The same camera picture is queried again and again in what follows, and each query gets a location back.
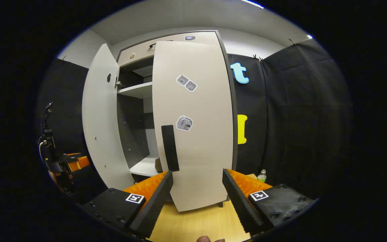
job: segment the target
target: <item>black handle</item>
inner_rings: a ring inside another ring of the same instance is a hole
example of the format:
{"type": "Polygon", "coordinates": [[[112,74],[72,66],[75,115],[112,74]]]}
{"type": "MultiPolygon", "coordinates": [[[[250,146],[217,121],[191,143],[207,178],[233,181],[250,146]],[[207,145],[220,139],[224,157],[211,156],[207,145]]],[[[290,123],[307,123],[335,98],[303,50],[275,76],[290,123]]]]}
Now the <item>black handle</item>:
{"type": "Polygon", "coordinates": [[[150,48],[152,48],[156,43],[152,43],[151,45],[149,45],[150,48]]]}
{"type": "Polygon", "coordinates": [[[162,125],[161,130],[168,170],[179,171],[177,150],[175,149],[174,128],[172,125],[162,125]]]}

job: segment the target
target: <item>brown object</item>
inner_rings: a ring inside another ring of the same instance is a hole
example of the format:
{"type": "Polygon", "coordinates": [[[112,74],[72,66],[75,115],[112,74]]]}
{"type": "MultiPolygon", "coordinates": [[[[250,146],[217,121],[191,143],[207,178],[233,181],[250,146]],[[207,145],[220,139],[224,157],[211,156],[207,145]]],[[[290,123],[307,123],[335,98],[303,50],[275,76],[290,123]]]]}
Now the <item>brown object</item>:
{"type": "Polygon", "coordinates": [[[155,160],[155,169],[157,172],[163,172],[160,158],[155,160]]]}

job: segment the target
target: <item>black strip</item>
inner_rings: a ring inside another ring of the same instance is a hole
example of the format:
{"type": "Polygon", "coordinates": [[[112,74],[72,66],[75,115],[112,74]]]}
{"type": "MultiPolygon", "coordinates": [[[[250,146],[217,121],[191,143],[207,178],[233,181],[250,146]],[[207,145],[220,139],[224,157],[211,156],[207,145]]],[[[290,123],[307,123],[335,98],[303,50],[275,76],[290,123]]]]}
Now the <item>black strip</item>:
{"type": "Polygon", "coordinates": [[[172,184],[172,172],[169,170],[156,188],[149,202],[147,202],[129,226],[131,230],[147,238],[152,235],[156,220],[169,196],[172,184]]]}
{"type": "Polygon", "coordinates": [[[235,170],[237,167],[237,156],[238,156],[238,112],[237,112],[237,98],[235,96],[235,86],[234,86],[234,77],[232,75],[231,67],[229,66],[229,58],[226,53],[225,46],[223,44],[222,38],[220,37],[219,31],[215,31],[218,37],[222,54],[225,60],[226,69],[228,72],[228,81],[229,89],[231,93],[231,104],[232,104],[232,128],[233,128],[233,141],[232,141],[232,170],[235,170]]]}
{"type": "Polygon", "coordinates": [[[174,127],[172,125],[162,125],[161,130],[168,170],[178,171],[180,169],[175,148],[174,127]]]}

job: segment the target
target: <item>cabinet handle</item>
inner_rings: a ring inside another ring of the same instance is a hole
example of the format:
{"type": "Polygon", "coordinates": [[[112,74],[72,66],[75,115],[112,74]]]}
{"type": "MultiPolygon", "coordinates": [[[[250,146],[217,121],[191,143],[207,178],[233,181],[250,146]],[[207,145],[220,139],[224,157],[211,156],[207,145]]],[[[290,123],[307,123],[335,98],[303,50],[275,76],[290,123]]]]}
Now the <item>cabinet handle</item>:
{"type": "Polygon", "coordinates": [[[152,48],[156,43],[152,43],[151,45],[149,45],[150,48],[152,48]]]}

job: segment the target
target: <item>hand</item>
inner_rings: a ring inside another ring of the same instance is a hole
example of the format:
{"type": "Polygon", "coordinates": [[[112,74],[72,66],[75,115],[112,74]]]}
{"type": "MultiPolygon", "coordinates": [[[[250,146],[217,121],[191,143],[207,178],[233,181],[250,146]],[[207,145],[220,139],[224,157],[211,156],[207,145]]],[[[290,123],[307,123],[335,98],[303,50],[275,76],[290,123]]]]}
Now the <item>hand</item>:
{"type": "MultiPolygon", "coordinates": [[[[201,236],[197,239],[197,242],[212,242],[208,236],[201,236]]],[[[225,242],[225,239],[218,239],[215,242],[225,242]]]]}

